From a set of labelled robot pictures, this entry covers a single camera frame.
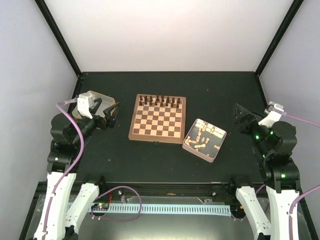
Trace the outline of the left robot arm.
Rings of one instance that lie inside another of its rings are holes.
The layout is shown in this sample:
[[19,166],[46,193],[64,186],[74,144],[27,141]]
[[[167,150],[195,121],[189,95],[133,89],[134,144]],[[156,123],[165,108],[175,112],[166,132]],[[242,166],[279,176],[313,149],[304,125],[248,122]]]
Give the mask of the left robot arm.
[[71,206],[68,205],[85,144],[96,129],[116,125],[119,104],[113,103],[98,115],[101,98],[81,97],[58,102],[60,110],[51,120],[50,152],[47,157],[47,185],[35,240],[76,240],[92,202],[108,192],[102,175],[85,177]]

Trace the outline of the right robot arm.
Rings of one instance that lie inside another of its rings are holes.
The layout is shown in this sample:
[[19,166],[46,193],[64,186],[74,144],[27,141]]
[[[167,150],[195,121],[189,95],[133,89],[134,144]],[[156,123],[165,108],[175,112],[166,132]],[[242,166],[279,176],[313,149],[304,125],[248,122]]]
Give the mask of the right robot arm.
[[261,207],[256,190],[248,177],[233,177],[228,198],[239,202],[256,240],[299,239],[297,198],[300,195],[300,172],[291,158],[298,143],[296,127],[282,121],[283,106],[269,102],[264,114],[236,104],[234,123],[240,133],[249,136],[253,153],[269,200],[270,216]]

